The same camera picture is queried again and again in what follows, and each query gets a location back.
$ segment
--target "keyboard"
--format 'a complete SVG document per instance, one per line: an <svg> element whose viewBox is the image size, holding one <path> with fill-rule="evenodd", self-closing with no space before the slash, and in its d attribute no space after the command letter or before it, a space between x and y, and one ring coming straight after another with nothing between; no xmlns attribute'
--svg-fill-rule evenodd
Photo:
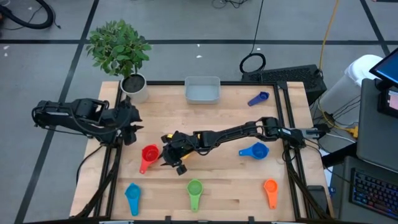
<svg viewBox="0 0 398 224"><path fill-rule="evenodd" d="M305 65L298 67L279 68L250 72L243 74L242 81L247 82L304 82L304 87L315 88L319 82L319 74L316 72L316 65Z"/></svg>
<svg viewBox="0 0 398 224"><path fill-rule="evenodd" d="M349 201L398 220L398 184L371 177L353 168Z"/></svg>

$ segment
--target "wooden table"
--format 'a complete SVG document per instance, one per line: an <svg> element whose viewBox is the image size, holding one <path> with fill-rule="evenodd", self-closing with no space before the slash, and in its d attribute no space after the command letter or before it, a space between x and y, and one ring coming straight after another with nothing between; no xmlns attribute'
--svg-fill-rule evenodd
<svg viewBox="0 0 398 224"><path fill-rule="evenodd" d="M302 83L288 83L290 102L298 128L313 126L307 98ZM103 82L99 93L100 100L108 100L114 105L118 82ZM147 170L139 173L141 149L148 144L156 144L162 149L160 137L178 130L187 134L192 131L221 131L233 126L255 121L262 116L277 118L275 96L271 86L221 86L221 100L217 105L188 105L184 97L184 86L148 86L150 97L144 104L136 105L144 126L137 134L137 142L123 146L119 175L114 196L112 219L125 220L164 220L170 215L172 220L219 220L245 221L254 216L256 221L294 221L292 200L289 189L286 165L282 155L282 141L265 142L270 149L264 160L238 156L240 149L258 142L255 138L243 138L222 144L207 156L193 153L184 160L188 172L178 176L175 169L160 166L160 159ZM247 102L260 91L271 95L261 104L248 107ZM287 113L280 90L285 123ZM98 147L98 142L88 140L85 156ZM77 214L98 188L104 152L102 150L88 159L81 168L70 214ZM308 147L301 150L307 185L322 185L327 189L326 178L320 155ZM200 179L204 191L200 199L198 213L190 210L190 199L186 186L193 179ZM268 206L264 181L273 178L279 185L277 209ZM125 190L130 183L141 188L139 215L130 213ZM302 194L297 188L301 216L305 217ZM329 193L329 207L332 208ZM104 194L101 214L104 214L108 193Z"/></svg>

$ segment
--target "gray plastic bin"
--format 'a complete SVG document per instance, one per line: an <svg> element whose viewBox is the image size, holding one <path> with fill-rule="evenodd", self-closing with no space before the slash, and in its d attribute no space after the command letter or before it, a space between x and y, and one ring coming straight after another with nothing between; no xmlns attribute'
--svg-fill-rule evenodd
<svg viewBox="0 0 398 224"><path fill-rule="evenodd" d="M190 104L216 104L220 100L221 82L218 77L187 77L185 98Z"/></svg>

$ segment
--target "red measuring cup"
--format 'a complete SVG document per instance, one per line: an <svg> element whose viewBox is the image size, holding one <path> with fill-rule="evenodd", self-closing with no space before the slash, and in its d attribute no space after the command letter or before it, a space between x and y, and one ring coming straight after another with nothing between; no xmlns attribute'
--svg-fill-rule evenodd
<svg viewBox="0 0 398 224"><path fill-rule="evenodd" d="M149 165L153 164L159 157L159 149L155 144L146 146L142 150L141 166L139 172L145 174Z"/></svg>

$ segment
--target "potted plant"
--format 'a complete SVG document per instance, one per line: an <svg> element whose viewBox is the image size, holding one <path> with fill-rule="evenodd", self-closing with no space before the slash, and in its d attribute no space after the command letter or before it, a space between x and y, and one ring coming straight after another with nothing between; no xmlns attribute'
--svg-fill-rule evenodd
<svg viewBox="0 0 398 224"><path fill-rule="evenodd" d="M145 38L124 20L107 22L105 26L91 31L88 54L96 61L94 67L100 67L109 75L124 78L120 82L123 92L131 97L133 103L142 103L148 98L145 77L138 73L143 61L149 57L144 53L151 47Z"/></svg>

